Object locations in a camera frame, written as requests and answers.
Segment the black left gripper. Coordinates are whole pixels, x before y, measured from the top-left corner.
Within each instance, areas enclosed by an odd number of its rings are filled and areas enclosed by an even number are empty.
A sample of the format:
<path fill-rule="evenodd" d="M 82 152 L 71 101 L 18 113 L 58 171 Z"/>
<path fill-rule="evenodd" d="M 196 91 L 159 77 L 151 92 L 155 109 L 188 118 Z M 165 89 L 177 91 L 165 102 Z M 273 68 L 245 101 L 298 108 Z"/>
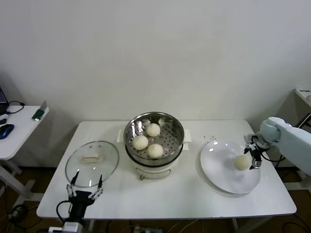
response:
<path fill-rule="evenodd" d="M 74 177 L 71 179 L 70 184 L 67 185 L 69 202 L 71 203 L 71 211 L 69 214 L 70 220 L 83 220 L 85 212 L 88 206 L 91 206 L 95 200 L 92 198 L 98 198 L 103 191 L 103 180 L 100 176 L 97 190 L 93 193 L 86 191 L 75 191 L 75 183 L 79 175 L 79 170 L 77 170 Z"/>

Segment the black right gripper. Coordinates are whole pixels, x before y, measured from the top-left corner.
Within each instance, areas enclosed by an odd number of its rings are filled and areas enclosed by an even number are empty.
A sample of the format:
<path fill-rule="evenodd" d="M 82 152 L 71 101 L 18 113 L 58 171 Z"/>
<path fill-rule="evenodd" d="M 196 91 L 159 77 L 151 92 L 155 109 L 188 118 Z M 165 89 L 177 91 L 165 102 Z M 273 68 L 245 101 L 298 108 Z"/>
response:
<path fill-rule="evenodd" d="M 244 148 L 244 153 L 251 153 L 252 162 L 249 169 L 260 169 L 261 167 L 261 151 L 257 148 L 255 143 L 246 144 Z"/>

